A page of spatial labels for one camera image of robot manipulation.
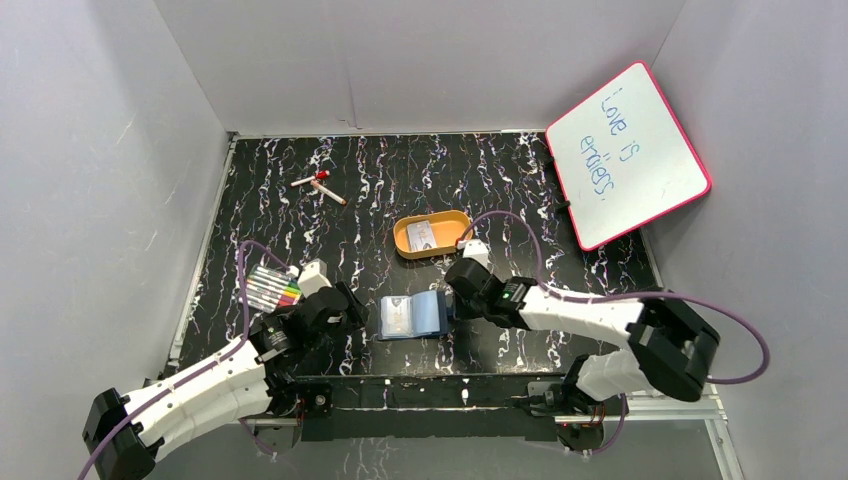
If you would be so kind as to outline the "navy blue card holder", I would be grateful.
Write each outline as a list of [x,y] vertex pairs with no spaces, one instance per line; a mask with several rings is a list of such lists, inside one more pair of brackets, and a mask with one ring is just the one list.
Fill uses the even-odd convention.
[[449,331],[449,323],[454,318],[452,297],[444,291],[428,290],[408,296],[411,298],[412,333],[406,337],[389,338],[383,335],[381,321],[381,300],[379,302],[378,337],[383,341],[406,340],[416,338],[437,338]]

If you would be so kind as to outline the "orange oval tray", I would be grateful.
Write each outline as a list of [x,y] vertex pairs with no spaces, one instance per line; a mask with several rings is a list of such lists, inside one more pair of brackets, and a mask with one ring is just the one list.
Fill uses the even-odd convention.
[[459,210],[407,216],[393,227],[395,247],[406,260],[454,254],[460,240],[471,238],[463,235],[470,225],[471,218]]

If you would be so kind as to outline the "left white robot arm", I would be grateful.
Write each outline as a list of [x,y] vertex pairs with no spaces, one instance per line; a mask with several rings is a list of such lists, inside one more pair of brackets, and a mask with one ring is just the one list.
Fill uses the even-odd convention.
[[367,307],[339,281],[255,320],[247,332],[193,366],[128,393],[110,388],[92,402],[82,433],[83,471],[143,479],[184,444],[257,415],[326,417],[324,383],[297,380],[297,366],[334,336],[366,325]]

